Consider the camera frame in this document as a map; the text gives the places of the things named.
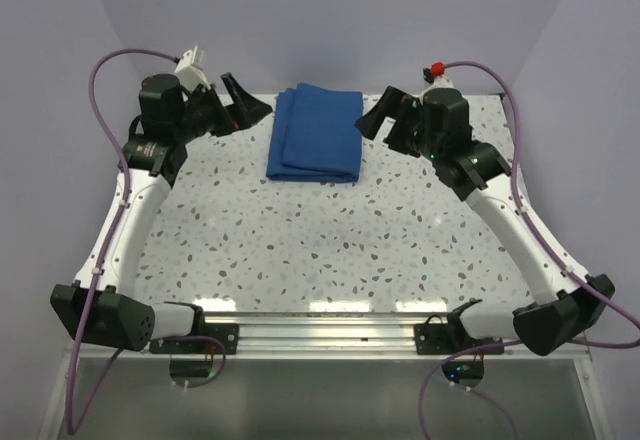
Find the blue surgical cloth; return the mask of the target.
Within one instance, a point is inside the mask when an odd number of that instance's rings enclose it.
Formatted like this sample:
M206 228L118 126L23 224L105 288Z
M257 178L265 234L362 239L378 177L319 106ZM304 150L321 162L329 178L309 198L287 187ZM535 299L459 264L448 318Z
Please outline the blue surgical cloth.
M355 183L363 94L300 83L276 101L266 177L272 181Z

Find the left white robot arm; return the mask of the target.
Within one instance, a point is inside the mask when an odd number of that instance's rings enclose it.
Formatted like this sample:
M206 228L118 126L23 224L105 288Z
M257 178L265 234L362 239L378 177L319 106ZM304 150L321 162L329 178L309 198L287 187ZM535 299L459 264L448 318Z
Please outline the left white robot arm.
M175 185L190 142L249 129L272 107L222 77L231 98L215 89L184 86L174 74L143 80L140 114L121 150L116 188L105 222L84 265L67 285L56 285L51 306L70 337L114 349L141 351L151 341L172 338L185 352L208 339L201 307L184 302L148 305L134 297L135 280L156 215Z

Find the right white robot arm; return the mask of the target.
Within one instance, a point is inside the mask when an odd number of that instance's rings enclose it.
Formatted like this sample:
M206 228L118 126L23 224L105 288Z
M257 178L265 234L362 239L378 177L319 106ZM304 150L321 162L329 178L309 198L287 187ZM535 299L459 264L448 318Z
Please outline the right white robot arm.
M474 299L448 313L426 334L451 353L468 352L494 339L519 340L546 356L590 328L604 304L588 293L612 297L604 274L592 276L541 222L528 202L511 191L512 171L491 144L474 139L470 108L453 88L434 88L414 97L388 87L355 123L372 140L385 119L394 121L385 138L401 154L428 159L441 183L476 213L498 238L526 282L532 303L514 310Z

